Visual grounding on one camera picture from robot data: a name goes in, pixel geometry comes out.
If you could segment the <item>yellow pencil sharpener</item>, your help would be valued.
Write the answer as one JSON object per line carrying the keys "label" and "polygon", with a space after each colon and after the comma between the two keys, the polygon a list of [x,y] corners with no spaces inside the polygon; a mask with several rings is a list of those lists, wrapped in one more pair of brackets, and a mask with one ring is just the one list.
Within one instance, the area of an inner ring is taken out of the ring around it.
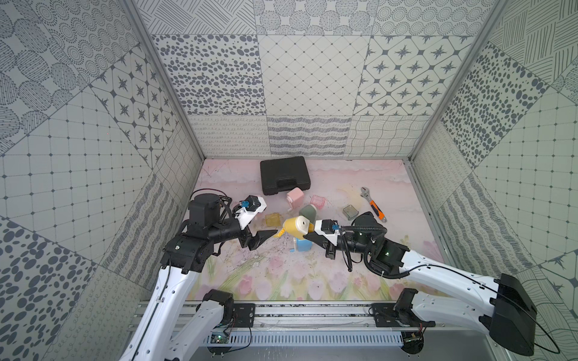
{"label": "yellow pencil sharpener", "polygon": [[304,236],[315,230],[315,224],[312,224],[308,218],[298,216],[296,218],[287,219],[281,230],[279,230],[273,237],[275,239],[281,238],[284,234],[289,234],[295,239],[304,239]]}

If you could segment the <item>yellow transparent tray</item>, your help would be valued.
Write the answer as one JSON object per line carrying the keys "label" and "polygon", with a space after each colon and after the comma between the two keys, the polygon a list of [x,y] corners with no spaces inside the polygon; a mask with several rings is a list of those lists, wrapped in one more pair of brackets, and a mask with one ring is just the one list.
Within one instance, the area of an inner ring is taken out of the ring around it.
{"label": "yellow transparent tray", "polygon": [[265,216],[265,224],[269,228],[281,227],[281,215],[279,213],[271,213]]}

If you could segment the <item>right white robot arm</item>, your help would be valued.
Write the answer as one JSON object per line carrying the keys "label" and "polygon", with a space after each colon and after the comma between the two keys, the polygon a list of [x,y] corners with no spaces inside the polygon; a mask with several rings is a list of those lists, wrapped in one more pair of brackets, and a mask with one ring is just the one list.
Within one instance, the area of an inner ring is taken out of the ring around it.
{"label": "right white robot arm", "polygon": [[387,229],[366,212],[349,226],[333,220],[297,221],[304,239],[324,248],[333,259],[343,254],[347,268],[353,254],[361,257],[367,270],[384,280],[413,281],[443,296],[436,298],[415,288],[401,291],[395,303],[373,303],[369,314],[376,326],[416,327],[404,342],[407,353],[423,348],[424,331],[448,323],[488,335],[501,347],[521,356],[532,356],[539,346],[537,307],[519,279],[499,278],[466,272],[432,260],[408,246],[387,238]]}

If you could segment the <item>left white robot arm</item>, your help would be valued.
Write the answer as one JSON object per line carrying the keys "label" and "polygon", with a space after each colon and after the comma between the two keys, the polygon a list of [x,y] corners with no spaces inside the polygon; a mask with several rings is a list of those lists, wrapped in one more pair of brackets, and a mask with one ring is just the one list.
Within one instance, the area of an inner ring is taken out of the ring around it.
{"label": "left white robot arm", "polygon": [[261,196],[248,196],[233,203],[227,195],[214,194],[209,189],[193,193],[188,219],[163,249],[151,300],[122,360],[190,360],[213,329],[233,320],[233,295],[210,290],[193,318],[179,333],[174,332],[206,261],[221,253],[216,245],[237,239],[242,248],[253,251],[275,235],[275,230],[253,234],[249,228],[265,209]]}

